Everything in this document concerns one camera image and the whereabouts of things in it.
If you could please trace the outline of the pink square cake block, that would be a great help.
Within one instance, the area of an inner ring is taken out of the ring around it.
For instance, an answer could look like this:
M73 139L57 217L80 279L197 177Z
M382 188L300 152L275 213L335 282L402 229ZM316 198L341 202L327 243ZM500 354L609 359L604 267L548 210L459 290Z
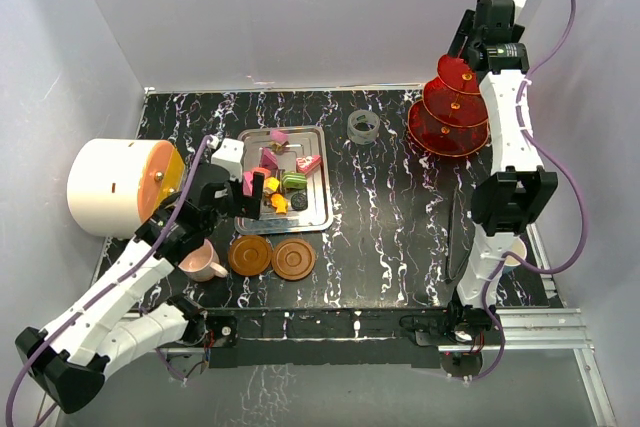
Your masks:
M253 195L253 173L243 173L243 195L251 197Z

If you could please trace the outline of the silver metal tray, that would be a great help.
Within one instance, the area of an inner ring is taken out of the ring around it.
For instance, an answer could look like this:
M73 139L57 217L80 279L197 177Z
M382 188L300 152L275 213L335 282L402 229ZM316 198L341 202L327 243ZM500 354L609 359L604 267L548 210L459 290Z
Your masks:
M308 155L320 155L322 164L307 177L307 187L302 190L308 198L308 208L295 211L289 205L286 215L278 215L271 203L261 204L261 230L241 235L270 235L297 232L315 232L327 229L333 222L333 206L324 132L317 126L280 127L288 135L288 142L277 154L277 175L296 171L296 159Z

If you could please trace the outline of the pink roll cake top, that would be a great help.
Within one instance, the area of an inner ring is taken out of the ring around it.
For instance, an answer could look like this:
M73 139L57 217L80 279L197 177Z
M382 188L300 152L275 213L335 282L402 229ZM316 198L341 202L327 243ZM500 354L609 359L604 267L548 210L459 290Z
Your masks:
M270 138L273 142L278 144L286 144L288 142L288 135L277 129L273 129L270 131Z

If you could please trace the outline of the orange fish shaped pastry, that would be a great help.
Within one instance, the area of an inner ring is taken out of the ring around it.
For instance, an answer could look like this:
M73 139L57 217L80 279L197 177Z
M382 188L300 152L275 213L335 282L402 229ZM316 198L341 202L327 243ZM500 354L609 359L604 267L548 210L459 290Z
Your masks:
M274 193L270 196L270 202L278 215L286 215L288 213L288 200L280 193Z

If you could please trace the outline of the dark chocolate cookie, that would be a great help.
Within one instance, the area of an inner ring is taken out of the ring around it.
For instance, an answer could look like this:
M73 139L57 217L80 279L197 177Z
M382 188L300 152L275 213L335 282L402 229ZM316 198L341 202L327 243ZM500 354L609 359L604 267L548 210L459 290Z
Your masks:
M291 207L295 211L304 211L308 208L308 198L304 192L296 192L290 199Z

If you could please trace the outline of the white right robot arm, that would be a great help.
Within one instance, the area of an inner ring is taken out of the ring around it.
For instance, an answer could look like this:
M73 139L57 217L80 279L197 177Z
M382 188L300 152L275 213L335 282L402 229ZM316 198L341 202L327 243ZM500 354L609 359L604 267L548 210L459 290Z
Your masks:
M491 174L472 194L475 235L464 273L448 305L445 325L455 342L471 342L488 330L503 255L549 202L558 177L548 172L531 132L528 106L518 90L529 70L517 19L527 0L477 0L463 15L449 48L476 75L488 112Z

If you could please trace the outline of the red white strawberry cake slice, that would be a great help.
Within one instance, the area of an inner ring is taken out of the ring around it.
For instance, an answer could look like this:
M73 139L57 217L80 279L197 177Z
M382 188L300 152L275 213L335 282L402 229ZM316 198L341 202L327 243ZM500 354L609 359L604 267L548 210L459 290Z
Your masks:
M308 155L304 157L298 157L296 159L296 171L305 176L311 174L322 164L322 157L320 155Z

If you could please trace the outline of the pink ceramic cup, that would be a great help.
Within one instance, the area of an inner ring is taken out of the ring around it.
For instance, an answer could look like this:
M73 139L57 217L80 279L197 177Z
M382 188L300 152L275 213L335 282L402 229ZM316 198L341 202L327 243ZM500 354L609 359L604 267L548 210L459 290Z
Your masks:
M189 253L180 262L178 268L195 282L207 282L214 278L226 278L229 275L208 239L204 240L201 247Z

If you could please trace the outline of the brown wooden coaster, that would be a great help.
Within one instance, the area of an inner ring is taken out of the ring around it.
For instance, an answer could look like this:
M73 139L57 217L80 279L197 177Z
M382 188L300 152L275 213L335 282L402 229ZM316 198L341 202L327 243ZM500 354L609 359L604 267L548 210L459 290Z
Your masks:
M288 281L298 281L311 273L316 258L315 250L308 242L302 239L288 239L275 247L271 265L279 277Z
M232 242L228 261L235 273L252 277L262 274L269 267L272 251L271 243L264 237L245 235Z

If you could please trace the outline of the white cylindrical drum container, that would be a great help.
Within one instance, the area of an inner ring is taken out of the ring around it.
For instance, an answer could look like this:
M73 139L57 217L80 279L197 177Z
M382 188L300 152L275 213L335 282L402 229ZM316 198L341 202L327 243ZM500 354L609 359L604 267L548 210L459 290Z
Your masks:
M72 164L68 207L87 233L130 239L180 190L185 173L182 156L167 140L93 139Z

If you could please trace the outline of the aluminium frame rail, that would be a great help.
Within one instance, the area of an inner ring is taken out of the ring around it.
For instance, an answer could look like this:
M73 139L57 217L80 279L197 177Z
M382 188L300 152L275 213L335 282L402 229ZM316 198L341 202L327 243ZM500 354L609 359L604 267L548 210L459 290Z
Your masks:
M483 381L502 426L617 426L584 315L555 278L521 267L498 283L506 345Z

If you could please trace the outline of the brown wooden coaster left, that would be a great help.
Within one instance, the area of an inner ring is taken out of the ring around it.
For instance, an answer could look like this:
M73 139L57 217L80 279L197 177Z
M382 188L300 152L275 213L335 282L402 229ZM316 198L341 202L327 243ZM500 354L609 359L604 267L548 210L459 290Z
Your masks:
M235 273L252 277L262 274L269 267L272 251L271 243L264 237L245 235L232 242L228 261Z

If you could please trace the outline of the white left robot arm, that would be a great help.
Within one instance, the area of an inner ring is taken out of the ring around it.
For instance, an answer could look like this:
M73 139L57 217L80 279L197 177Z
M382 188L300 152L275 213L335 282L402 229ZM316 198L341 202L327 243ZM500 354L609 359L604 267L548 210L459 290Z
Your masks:
M134 233L115 264L68 310L45 327L25 328L15 345L31 377L64 413L89 404L106 380L170 343L194 346L206 334L201 307L182 295L133 321L125 315L159 280L203 246L221 217L260 216L264 177L252 187L223 167L194 167L183 187L163 200Z

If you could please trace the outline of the green striped macaron cake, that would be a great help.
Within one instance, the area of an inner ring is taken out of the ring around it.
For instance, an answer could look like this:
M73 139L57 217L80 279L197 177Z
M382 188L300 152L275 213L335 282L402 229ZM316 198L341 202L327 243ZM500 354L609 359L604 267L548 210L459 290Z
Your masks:
M307 177L298 172L285 172L281 176L281 186L284 190L302 190L307 187Z

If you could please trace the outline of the red three-tier cake stand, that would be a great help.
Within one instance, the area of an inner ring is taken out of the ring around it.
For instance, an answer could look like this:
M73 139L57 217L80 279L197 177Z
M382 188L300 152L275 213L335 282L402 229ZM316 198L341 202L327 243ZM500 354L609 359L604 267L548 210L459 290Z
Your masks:
M445 157L466 157L488 141L488 111L476 74L447 54L437 63L436 76L409 109L408 132L424 150Z

